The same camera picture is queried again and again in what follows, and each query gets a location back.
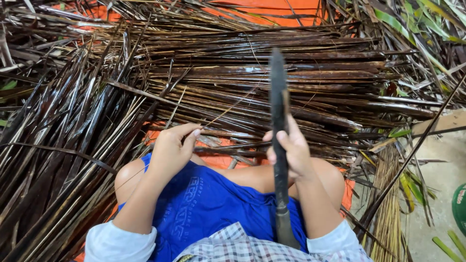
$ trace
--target green bucket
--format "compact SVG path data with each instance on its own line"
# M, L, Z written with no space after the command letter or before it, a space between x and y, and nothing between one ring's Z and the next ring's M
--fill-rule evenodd
M452 211L456 224L466 236L466 183L460 185L453 194Z

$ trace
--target checkered shirt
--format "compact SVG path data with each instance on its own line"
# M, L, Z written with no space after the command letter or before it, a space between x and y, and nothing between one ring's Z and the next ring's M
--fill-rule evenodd
M307 254L275 242L247 236L236 222L188 246L174 262L370 262L361 246L331 254Z

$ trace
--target hand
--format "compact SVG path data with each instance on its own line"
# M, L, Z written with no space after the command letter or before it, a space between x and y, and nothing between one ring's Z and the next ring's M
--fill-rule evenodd
M306 177L312 173L313 168L310 165L309 145L299 130L298 124L291 114L287 115L289 134L285 131L277 132L277 140L287 152L287 161L289 165L289 176L291 178ZM273 132L269 131L264 135L263 141L272 140ZM277 155L273 147L267 150L267 158L271 164L277 162Z
M150 167L153 166L154 170L151 172L161 172L167 176L166 182L170 181L191 159L201 128L198 124L183 124L160 132L152 151Z

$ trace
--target white sleeve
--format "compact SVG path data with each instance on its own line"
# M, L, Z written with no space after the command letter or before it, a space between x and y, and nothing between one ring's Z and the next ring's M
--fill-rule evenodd
M157 230L138 234L117 228L112 221L94 226L86 236L84 262L147 262Z
M325 236L307 239L307 245L309 253L319 261L372 261L346 220Z

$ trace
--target person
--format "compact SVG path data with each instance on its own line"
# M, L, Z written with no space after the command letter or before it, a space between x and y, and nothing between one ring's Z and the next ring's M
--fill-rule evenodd
M184 124L162 131L152 154L118 172L119 213L89 230L85 261L371 261L339 214L341 173L310 157L291 115L288 125L289 134L276 136L287 152L288 209L300 250L276 243L273 167L208 167L192 153L201 126ZM271 132L263 138L271 139ZM267 158L276 162L272 148Z

